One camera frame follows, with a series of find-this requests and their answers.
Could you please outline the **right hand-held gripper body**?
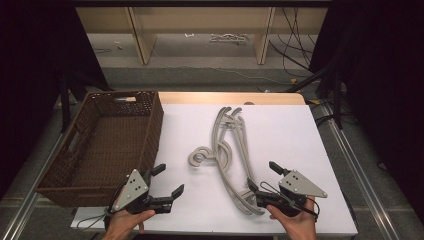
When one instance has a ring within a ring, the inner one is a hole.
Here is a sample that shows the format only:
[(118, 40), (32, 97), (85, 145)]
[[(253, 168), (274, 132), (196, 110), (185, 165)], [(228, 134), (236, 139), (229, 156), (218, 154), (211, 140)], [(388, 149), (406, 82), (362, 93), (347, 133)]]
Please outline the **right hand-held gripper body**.
[(289, 171), (279, 182), (279, 190), (272, 187), (266, 188), (267, 183), (262, 181), (256, 193), (256, 204), (258, 207), (267, 207), (272, 205), (278, 208), (288, 217), (295, 217), (301, 212), (306, 212), (314, 217), (318, 217), (319, 213), (309, 210), (305, 207), (305, 203), (310, 200), (311, 196), (327, 198), (328, 194), (306, 178), (297, 170)]

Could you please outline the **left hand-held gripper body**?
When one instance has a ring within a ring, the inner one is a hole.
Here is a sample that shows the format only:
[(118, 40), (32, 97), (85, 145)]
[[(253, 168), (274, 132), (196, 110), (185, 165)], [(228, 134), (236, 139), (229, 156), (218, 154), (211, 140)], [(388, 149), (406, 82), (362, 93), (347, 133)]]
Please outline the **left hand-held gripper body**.
[(112, 197), (111, 203), (105, 209), (107, 215), (126, 210), (131, 214), (138, 214), (146, 210), (154, 210), (157, 214), (170, 213), (173, 201), (169, 197), (154, 198), (149, 194), (151, 170), (140, 172), (133, 169), (126, 176), (126, 180), (121, 184), (116, 194)]

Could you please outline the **brown woven basket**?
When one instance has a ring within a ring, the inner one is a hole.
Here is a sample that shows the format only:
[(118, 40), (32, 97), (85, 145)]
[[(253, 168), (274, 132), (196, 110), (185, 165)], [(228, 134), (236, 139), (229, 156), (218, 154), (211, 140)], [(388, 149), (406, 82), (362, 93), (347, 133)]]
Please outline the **brown woven basket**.
[(132, 170), (153, 168), (164, 110), (156, 91), (86, 95), (36, 192), (62, 207), (100, 207)]

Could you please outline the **person's left hand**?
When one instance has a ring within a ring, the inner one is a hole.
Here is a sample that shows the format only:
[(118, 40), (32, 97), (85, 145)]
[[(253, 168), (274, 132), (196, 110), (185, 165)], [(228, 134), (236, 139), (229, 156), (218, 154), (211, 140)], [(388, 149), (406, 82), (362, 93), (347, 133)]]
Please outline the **person's left hand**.
[(138, 214), (131, 214), (126, 210), (116, 213), (110, 220), (101, 240), (128, 240), (135, 227), (140, 234), (144, 233), (144, 222), (155, 215), (154, 210), (146, 210)]

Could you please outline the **person's right hand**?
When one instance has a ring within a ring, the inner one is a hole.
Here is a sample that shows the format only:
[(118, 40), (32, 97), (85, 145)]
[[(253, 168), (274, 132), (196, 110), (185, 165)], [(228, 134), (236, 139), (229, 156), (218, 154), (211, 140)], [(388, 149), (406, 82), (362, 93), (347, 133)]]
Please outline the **person's right hand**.
[(309, 213), (301, 212), (295, 217), (288, 217), (278, 208), (268, 205), (269, 218), (277, 220), (285, 229), (291, 240), (317, 240), (316, 220)]

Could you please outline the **white table board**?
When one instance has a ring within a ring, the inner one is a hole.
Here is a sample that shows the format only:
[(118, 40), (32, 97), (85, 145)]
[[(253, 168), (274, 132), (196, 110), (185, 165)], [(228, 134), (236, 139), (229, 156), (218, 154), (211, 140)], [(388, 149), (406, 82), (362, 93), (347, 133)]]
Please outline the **white table board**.
[[(198, 167), (188, 162), (200, 146), (211, 146), (217, 105), (167, 104), (156, 161), (166, 164), (154, 177), (150, 193), (167, 196), (184, 188), (168, 214), (145, 223), (148, 234), (193, 235), (281, 235), (284, 230), (267, 214), (242, 213), (227, 193), (215, 162), (205, 160)], [(316, 224), (321, 236), (346, 237), (357, 229), (341, 193), (311, 111), (306, 105), (244, 105), (240, 115), (246, 123), (249, 160), (256, 182), (277, 186), (281, 177), (270, 162), (296, 169), (323, 189)]]

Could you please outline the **wooden table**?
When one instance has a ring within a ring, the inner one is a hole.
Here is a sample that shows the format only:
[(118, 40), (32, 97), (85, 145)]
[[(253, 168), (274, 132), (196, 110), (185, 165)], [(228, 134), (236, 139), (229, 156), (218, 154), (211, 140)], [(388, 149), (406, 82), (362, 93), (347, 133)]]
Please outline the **wooden table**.
[(160, 92), (159, 98), (163, 104), (305, 105), (298, 93)]

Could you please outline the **white plastic object on floor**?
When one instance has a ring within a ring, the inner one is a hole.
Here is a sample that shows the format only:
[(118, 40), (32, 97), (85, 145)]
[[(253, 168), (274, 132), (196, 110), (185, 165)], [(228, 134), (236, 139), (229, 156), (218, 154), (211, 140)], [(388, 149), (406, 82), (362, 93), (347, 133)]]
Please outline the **white plastic object on floor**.
[(246, 34), (212, 34), (210, 42), (218, 43), (232, 43), (236, 45), (246, 44), (249, 41), (249, 38)]

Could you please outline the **black curtain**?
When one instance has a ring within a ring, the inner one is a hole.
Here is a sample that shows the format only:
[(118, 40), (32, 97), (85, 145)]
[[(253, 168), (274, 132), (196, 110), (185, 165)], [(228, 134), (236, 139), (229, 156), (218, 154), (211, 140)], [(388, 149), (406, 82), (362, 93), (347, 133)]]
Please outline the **black curtain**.
[(60, 94), (108, 91), (67, 0), (0, 0), (0, 200), (29, 157)]
[(343, 82), (380, 160), (424, 221), (424, 0), (332, 0), (311, 70), (329, 62), (348, 24), (374, 1)]

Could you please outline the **aluminium rail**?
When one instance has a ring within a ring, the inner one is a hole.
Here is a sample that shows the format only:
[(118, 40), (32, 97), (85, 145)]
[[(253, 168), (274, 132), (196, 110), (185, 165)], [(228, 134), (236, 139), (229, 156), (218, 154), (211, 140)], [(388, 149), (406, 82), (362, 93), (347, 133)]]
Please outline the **aluminium rail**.
[(51, 148), (49, 155), (43, 160), (43, 165), (41, 166), (38, 174), (32, 182), (32, 185), (21, 201), (17, 212), (12, 217), (7, 228), (5, 229), (4, 234), (0, 237), (0, 240), (19, 240), (19, 237), (24, 230), (34, 208), (40, 197), (38, 193), (35, 192), (35, 188), (38, 182), (41, 180), (43, 174), (45, 173), (48, 165), (50, 164), (53, 154), (55, 153), (57, 147), (63, 139), (63, 134), (60, 133), (56, 138), (56, 142)]
[(330, 109), (328, 103), (323, 104), (322, 112), (327, 116), (332, 115), (332, 119), (329, 122), (331, 131), (344, 155), (345, 160), (347, 161), (347, 165), (352, 172), (352, 175), (383, 238), (385, 240), (400, 240), (400, 235), (394, 227), (392, 219), (385, 210), (381, 199), (377, 196), (369, 178), (366, 176), (366, 173), (347, 140), (344, 131), (336, 124), (335, 113)]

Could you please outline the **beige wooden shelf frame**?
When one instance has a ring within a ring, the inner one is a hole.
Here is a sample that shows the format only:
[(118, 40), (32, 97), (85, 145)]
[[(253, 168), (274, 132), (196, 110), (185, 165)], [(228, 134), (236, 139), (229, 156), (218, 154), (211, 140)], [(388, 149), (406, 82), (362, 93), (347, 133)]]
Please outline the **beige wooden shelf frame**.
[(269, 36), (320, 33), (325, 7), (78, 7), (88, 33), (130, 34), (140, 62), (149, 62), (159, 34), (251, 34), (257, 63), (265, 63)]

